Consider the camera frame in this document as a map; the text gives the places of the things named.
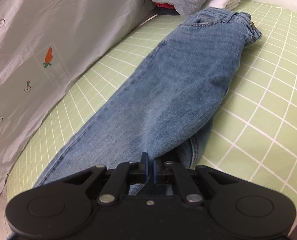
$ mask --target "belt loop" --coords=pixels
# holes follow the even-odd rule
[[[233,15],[235,15],[235,14],[237,14],[237,12],[230,12],[223,20],[222,20],[222,22],[224,22],[224,23],[228,23],[230,20],[231,20],[231,18],[233,17]]]

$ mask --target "jeans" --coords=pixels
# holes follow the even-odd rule
[[[56,154],[35,186],[97,164],[115,168],[170,152],[191,168],[244,47],[261,38],[250,15],[206,8],[188,17],[141,62]]]

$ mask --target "blue denim jeans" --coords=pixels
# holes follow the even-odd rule
[[[206,8],[187,18],[56,154],[35,186],[97,164],[115,168],[172,151],[187,167],[203,152],[212,116],[242,50],[260,39],[250,15]]]

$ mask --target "white folded cloth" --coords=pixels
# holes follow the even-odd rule
[[[207,0],[201,9],[204,9],[206,7],[214,7],[214,8],[225,8],[228,10],[232,10],[236,8],[241,0]]]

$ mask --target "green bedsheet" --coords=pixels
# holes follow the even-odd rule
[[[281,191],[297,206],[297,13],[254,1],[242,1],[236,11],[250,13],[263,38],[244,50],[199,164]],[[8,200],[32,187],[61,147],[182,21],[155,17],[74,84],[13,167]]]

